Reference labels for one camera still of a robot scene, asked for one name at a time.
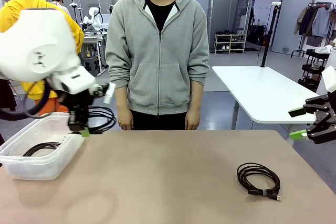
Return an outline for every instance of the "hand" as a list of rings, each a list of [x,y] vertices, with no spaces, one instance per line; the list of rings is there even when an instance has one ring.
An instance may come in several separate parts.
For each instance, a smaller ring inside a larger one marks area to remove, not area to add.
[[[200,122],[200,112],[199,109],[189,109],[187,115],[185,116],[185,129],[188,131],[193,131],[197,129]]]
[[[133,115],[129,108],[118,109],[118,124],[125,131],[133,129]]]

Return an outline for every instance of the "black shirt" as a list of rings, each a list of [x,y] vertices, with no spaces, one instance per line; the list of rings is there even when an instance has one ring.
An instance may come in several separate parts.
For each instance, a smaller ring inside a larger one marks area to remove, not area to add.
[[[175,1],[169,5],[163,6],[155,5],[151,0],[145,0],[145,2],[152,12],[157,28],[159,29],[159,31],[162,31],[164,23],[166,22],[168,15],[175,4]]]

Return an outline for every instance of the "person's right hand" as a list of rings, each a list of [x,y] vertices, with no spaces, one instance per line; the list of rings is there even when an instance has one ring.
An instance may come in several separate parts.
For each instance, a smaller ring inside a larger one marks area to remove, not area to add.
[[[118,124],[125,131],[133,129],[133,115],[129,108],[118,109]]]

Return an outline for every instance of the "yellow jacket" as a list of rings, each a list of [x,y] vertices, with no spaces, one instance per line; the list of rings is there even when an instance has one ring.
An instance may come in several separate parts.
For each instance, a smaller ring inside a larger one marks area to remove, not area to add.
[[[58,6],[53,5],[45,0],[11,0],[5,4],[0,10],[0,33],[4,33],[17,21],[19,18],[21,10],[28,8],[53,8],[57,9],[63,13],[67,22],[69,23],[70,29],[72,31],[73,37],[76,41],[76,52],[79,53],[84,40],[84,33],[80,29],[79,25],[63,10]],[[22,87],[26,92],[28,92],[30,86],[33,84],[31,82],[22,82]],[[34,100],[39,100],[42,98],[44,90],[44,82],[38,82],[33,89],[30,91],[29,98]],[[50,93],[50,98],[57,97],[57,95],[52,91]]]

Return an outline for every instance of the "mannequin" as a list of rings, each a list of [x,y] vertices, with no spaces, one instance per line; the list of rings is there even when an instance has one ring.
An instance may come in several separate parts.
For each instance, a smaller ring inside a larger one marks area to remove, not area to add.
[[[76,42],[76,51],[80,53],[80,49],[84,39],[84,33],[76,22],[58,6],[53,5],[45,0],[11,0],[8,1],[4,7],[0,9],[0,33],[3,33],[11,28],[11,26],[17,21],[20,16],[20,11],[28,8],[53,8],[57,9],[64,14],[65,19],[69,23],[69,27],[72,31],[73,37]],[[22,82],[21,83],[24,90],[27,92],[31,87],[32,83]],[[39,102],[42,98],[44,90],[44,83],[42,81],[38,82],[30,91],[28,97],[33,99],[35,103]],[[52,111],[56,112],[67,112],[67,108],[64,106],[59,106],[57,95],[54,92],[50,93],[49,100],[45,107],[39,112],[39,115],[49,113]]]

